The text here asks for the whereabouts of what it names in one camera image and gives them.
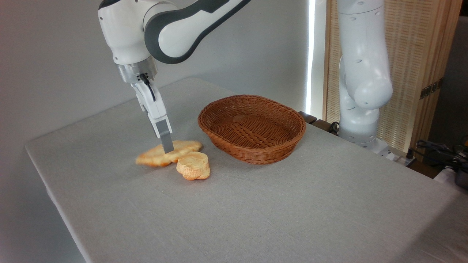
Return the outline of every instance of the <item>bread slice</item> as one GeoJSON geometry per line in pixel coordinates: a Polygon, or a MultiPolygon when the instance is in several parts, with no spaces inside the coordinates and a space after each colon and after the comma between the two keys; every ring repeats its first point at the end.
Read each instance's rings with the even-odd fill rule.
{"type": "Polygon", "coordinates": [[[210,177],[210,164],[208,156],[200,152],[187,153],[179,158],[177,172],[189,180],[206,179],[210,177]]]}
{"type": "Polygon", "coordinates": [[[135,163],[148,165],[153,167],[164,167],[173,162],[177,162],[179,158],[187,153],[199,151],[202,144],[197,141],[173,141],[174,151],[164,153],[162,145],[158,145],[149,151],[140,154],[135,163]]]}

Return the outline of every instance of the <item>brown wicker basket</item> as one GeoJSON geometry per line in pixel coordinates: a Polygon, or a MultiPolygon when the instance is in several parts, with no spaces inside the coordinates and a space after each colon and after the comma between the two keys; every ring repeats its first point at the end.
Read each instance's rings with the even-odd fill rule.
{"type": "Polygon", "coordinates": [[[208,104],[198,125],[216,147],[252,164],[288,157],[306,131],[295,110],[257,95],[235,95],[208,104]]]}

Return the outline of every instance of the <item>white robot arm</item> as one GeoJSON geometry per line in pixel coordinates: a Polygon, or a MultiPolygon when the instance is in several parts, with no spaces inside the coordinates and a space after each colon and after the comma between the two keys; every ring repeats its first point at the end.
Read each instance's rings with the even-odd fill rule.
{"type": "Polygon", "coordinates": [[[392,96],[385,44],[384,0],[337,0],[340,41],[339,136],[393,159],[376,138],[379,108],[392,96]]]}
{"type": "Polygon", "coordinates": [[[185,61],[200,41],[250,0],[199,0],[178,9],[169,1],[103,0],[99,21],[122,80],[136,92],[166,153],[174,150],[172,128],[154,85],[157,60],[185,61]]]}

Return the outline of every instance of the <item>wall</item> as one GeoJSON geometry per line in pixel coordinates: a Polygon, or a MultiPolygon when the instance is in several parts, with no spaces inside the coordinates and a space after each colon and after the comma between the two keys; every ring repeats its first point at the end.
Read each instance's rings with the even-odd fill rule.
{"type": "MultiPolygon", "coordinates": [[[[99,3],[0,0],[2,263],[83,262],[24,144],[134,98],[102,36],[99,3]]],[[[157,83],[196,76],[303,110],[307,12],[307,0],[251,1],[185,63],[159,63],[157,83]]]]}

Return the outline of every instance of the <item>gray tablecloth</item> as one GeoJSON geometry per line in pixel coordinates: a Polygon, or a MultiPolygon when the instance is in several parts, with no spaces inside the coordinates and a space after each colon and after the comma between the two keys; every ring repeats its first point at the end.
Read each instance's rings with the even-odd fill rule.
{"type": "Polygon", "coordinates": [[[134,164],[159,143],[136,100],[27,144],[88,262],[468,260],[467,197],[352,143],[308,125],[275,164],[217,149],[197,116],[231,94],[193,78],[161,89],[173,139],[204,145],[204,181],[134,164]]]}

